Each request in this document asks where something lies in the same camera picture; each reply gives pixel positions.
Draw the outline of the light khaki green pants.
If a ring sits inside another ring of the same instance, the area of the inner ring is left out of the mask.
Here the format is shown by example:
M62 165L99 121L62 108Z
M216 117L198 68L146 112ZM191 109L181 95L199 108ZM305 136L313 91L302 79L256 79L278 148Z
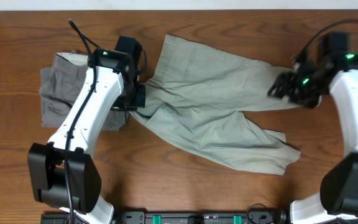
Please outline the light khaki green pants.
M282 175L300 152L284 133L262 129L247 111L292 109L267 92L283 67L167 35L145 107L133 112L164 141L218 164Z

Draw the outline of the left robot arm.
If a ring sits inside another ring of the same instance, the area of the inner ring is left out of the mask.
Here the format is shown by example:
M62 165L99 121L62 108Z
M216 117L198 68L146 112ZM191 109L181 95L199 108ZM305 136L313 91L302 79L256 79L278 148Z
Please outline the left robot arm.
M145 86L138 82L144 56L141 44L127 36L120 36L113 50L97 47L64 122L46 144L30 147L27 161L35 200L62 210L43 214L41 223L113 221L114 207L101 196L94 150L110 111L145 106Z

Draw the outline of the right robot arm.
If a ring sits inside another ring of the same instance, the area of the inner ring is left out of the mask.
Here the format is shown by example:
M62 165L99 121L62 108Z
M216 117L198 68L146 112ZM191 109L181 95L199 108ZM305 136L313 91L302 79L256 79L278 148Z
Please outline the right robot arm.
M344 158L321 182L319 192L290 204L287 223L354 223L358 221L358 54L344 50L319 57L313 65L303 57L295 71L283 72L268 96L314 108L331 95L339 115Z

